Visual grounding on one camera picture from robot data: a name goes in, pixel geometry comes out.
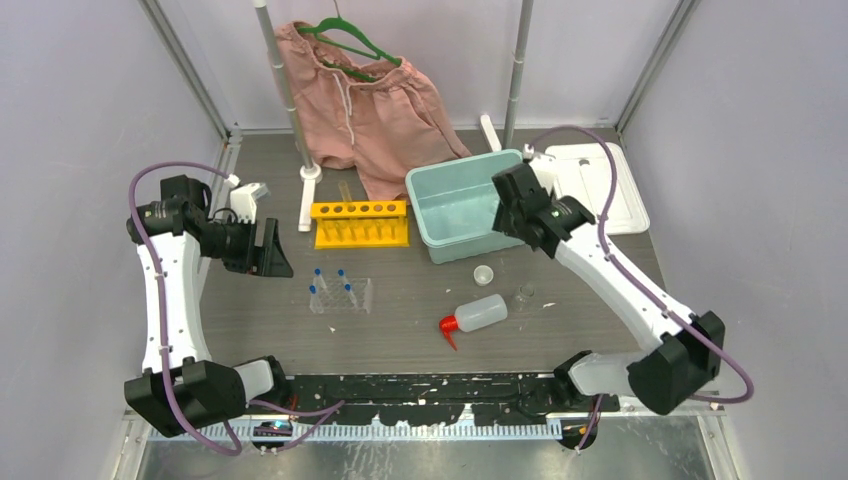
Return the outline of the small white cup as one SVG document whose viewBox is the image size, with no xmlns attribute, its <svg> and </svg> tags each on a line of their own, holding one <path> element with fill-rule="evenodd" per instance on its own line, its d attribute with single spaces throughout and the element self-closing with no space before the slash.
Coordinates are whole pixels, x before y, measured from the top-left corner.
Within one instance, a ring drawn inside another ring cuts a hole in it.
<svg viewBox="0 0 848 480">
<path fill-rule="evenodd" d="M 473 270 L 473 280 L 477 286 L 487 286 L 494 279 L 494 270 L 488 265 L 478 265 Z"/>
</svg>

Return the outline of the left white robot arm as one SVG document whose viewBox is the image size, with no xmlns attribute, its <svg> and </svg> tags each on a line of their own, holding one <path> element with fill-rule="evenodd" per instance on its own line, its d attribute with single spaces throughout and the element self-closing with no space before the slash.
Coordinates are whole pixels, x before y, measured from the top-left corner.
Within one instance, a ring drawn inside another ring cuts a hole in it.
<svg viewBox="0 0 848 480">
<path fill-rule="evenodd" d="M 186 175 L 160 183 L 161 198 L 137 207 L 127 221 L 145 278 L 147 340 L 142 373 L 124 384 L 124 396 L 166 438 L 245 414 L 251 401 L 269 413 L 285 409 L 292 388 L 273 356 L 236 366 L 213 361 L 200 313 L 201 263 L 219 260 L 232 273 L 290 278 L 278 234 L 269 218 L 257 231 L 258 202 L 266 184 L 230 193 L 230 215 L 211 210 L 205 183 Z"/>
</svg>

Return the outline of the small clear glass beaker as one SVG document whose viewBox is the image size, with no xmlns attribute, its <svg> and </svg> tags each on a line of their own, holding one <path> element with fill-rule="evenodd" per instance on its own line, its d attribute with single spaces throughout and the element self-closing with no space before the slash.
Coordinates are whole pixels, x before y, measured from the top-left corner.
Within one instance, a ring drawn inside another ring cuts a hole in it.
<svg viewBox="0 0 848 480">
<path fill-rule="evenodd" d="M 531 283 L 520 285 L 512 296 L 511 309 L 517 313 L 527 313 L 533 309 L 535 287 Z"/>
</svg>

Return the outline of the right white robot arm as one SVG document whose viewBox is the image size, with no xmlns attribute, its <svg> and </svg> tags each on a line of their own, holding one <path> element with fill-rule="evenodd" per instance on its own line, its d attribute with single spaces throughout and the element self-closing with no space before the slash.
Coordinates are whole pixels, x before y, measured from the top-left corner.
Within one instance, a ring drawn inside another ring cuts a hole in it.
<svg viewBox="0 0 848 480">
<path fill-rule="evenodd" d="M 580 352 L 558 366 L 555 396 L 567 410 L 593 396 L 634 396 L 667 415 L 713 380 L 725 326 L 713 312 L 697 315 L 639 271 L 577 199 L 553 199 L 524 163 L 492 178 L 499 196 L 493 228 L 542 250 L 575 273 L 618 316 L 637 342 L 634 352 Z"/>
</svg>

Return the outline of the clear test tube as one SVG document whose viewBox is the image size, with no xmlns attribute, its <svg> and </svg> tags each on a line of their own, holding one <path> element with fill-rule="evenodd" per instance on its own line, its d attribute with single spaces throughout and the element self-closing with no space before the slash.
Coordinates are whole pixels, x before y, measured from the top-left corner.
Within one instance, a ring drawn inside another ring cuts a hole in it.
<svg viewBox="0 0 848 480">
<path fill-rule="evenodd" d="M 344 204 L 344 208 L 347 211 L 354 211 L 355 207 L 353 206 L 353 199 L 352 199 L 352 195 L 351 195 L 351 191 L 350 191 L 348 183 L 344 180 L 339 181 L 338 182 L 338 189 L 339 189 L 339 192 L 340 192 L 342 202 Z"/>
</svg>

